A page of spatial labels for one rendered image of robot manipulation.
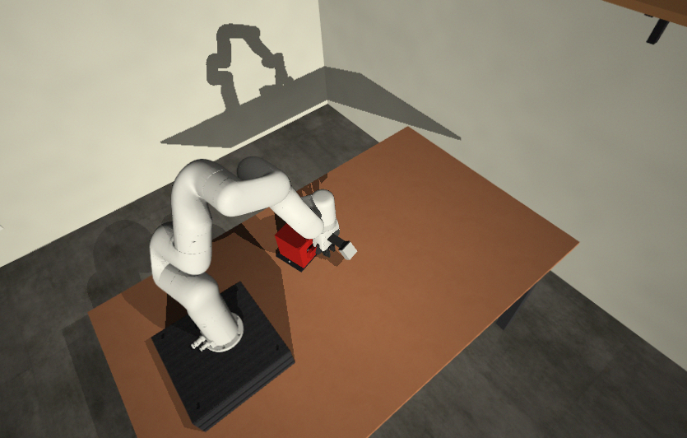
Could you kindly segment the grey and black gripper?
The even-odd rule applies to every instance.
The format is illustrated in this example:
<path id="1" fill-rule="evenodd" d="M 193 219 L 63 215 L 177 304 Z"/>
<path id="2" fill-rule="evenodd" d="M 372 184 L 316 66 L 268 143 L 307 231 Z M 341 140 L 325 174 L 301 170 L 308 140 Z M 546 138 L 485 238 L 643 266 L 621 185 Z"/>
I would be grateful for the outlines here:
<path id="1" fill-rule="evenodd" d="M 330 258 L 331 257 L 330 250 L 333 252 L 336 251 L 335 245 L 327 240 L 331 236 L 332 233 L 334 235 L 339 236 L 340 228 L 339 228 L 338 221 L 337 221 L 336 226 L 331 231 L 325 231 L 325 232 L 323 231 L 320 236 L 313 239 L 313 246 L 314 247 L 317 246 L 315 254 L 323 253 L 324 256 Z M 331 247 L 330 250 L 328 249 L 329 246 Z"/>

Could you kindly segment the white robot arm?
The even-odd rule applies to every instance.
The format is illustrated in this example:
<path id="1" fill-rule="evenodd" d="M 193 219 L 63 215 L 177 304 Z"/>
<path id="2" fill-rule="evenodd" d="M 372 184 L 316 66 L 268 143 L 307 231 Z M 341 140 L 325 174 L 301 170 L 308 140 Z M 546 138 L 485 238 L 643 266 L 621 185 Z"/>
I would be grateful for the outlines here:
<path id="1" fill-rule="evenodd" d="M 244 158 L 237 176 L 208 159 L 188 163 L 172 187 L 173 221 L 160 225 L 150 241 L 153 280 L 187 309 L 201 329 L 191 344 L 195 349 L 203 342 L 201 352 L 206 347 L 213 352 L 227 351 L 244 332 L 241 318 L 230 314 L 216 280 L 206 273 L 212 256 L 208 203 L 228 217 L 269 207 L 305 239 L 314 239 L 337 224 L 330 191 L 319 189 L 300 197 L 288 176 L 260 157 Z"/>

